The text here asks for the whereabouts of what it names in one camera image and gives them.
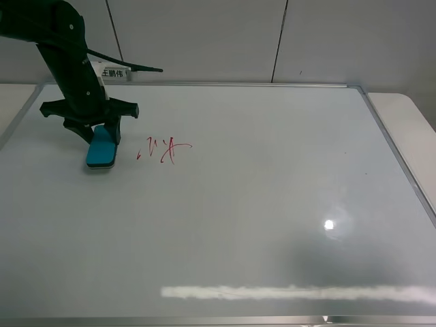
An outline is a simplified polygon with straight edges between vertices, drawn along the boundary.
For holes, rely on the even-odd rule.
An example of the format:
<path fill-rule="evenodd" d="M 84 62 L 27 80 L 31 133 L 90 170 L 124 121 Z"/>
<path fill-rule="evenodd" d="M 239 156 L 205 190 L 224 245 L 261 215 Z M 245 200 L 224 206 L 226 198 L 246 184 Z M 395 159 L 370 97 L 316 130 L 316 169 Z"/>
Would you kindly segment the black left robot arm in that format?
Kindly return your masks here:
<path fill-rule="evenodd" d="M 137 105 L 107 96 L 89 55 L 127 66 L 118 59 L 88 48 L 84 18 L 66 1 L 2 1 L 1 36 L 33 42 L 64 98 L 45 102 L 40 111 L 64 119 L 64 128 L 87 143 L 93 127 L 102 125 L 110 140 L 121 140 L 122 116 L 139 115 Z"/>

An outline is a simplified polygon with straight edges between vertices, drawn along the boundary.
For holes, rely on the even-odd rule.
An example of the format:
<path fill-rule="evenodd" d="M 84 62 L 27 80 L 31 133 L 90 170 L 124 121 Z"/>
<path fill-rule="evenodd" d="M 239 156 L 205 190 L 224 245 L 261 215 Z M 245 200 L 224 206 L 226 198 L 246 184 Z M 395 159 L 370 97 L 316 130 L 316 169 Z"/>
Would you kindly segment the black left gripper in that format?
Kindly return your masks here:
<path fill-rule="evenodd" d="M 52 72 L 64 98 L 44 102 L 40 108 L 44 117 L 64 118 L 64 128 L 80 136 L 87 144 L 94 132 L 88 125 L 103 123 L 114 143 L 121 140 L 121 117 L 139 116 L 136 103 L 108 97 L 103 72 L 109 65 L 98 61 L 51 65 Z"/>

